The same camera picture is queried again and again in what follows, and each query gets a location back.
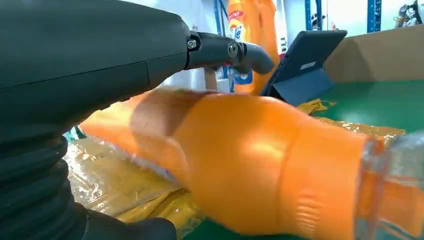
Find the metal rack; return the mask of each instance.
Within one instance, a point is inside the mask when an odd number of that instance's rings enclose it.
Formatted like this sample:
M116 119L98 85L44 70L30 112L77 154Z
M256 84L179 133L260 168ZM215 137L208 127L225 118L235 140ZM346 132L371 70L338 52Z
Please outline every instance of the metal rack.
M315 0L316 14L318 15L317 23L320 30L323 29L322 2ZM312 30L312 16L311 16L311 0L305 0L305 17L306 17L306 30ZM367 3L367 24L366 29L368 33L378 32L381 30L382 25L382 0L368 0Z
M368 0L366 32L378 32L382 26L382 0Z

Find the orange detergent bottle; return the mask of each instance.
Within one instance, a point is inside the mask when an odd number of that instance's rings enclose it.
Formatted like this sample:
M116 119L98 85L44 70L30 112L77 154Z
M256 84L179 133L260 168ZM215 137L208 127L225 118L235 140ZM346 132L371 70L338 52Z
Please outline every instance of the orange detergent bottle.
M208 217L241 234L422 236L423 135L384 149L274 98L171 88L117 102L80 127L166 169Z
M265 49L266 53L271 57L274 63L274 69L266 75L258 75L254 78L255 89L254 95L259 95L262 88L271 78L275 68L279 65L280 57L278 54L277 33L276 33L276 6L273 0L256 0L259 9L259 25L260 25L260 46Z
M229 0L228 2L231 37L237 41L263 47L272 58L274 65L278 66L275 11L272 0ZM234 72L235 92L258 95L272 72L266 75L255 72L240 75Z

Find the black robotic arm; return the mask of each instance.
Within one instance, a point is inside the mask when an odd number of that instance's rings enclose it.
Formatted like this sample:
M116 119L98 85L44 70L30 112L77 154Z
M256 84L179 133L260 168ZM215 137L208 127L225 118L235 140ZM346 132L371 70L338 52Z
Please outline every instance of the black robotic arm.
M62 134L176 72L221 65L273 67L256 45L142 5L0 1L0 239L175 239L164 219L125 224L75 203Z

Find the metal screw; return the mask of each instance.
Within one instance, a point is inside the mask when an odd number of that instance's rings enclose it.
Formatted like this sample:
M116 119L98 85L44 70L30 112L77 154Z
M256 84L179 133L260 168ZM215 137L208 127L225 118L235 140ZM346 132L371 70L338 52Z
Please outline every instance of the metal screw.
M187 42L188 49L195 49L197 46L198 46L198 43L196 42L196 40L189 40Z
M228 45L228 53L231 58L235 57L237 55L237 45L236 43L231 43Z

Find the green table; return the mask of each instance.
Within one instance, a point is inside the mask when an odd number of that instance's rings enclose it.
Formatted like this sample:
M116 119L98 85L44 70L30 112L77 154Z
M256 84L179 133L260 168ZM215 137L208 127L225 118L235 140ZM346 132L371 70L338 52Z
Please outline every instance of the green table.
M320 96L336 105L316 116L333 120L387 126L407 132L424 124L424 80L337 84ZM205 220L184 240L300 240L288 235L241 236Z

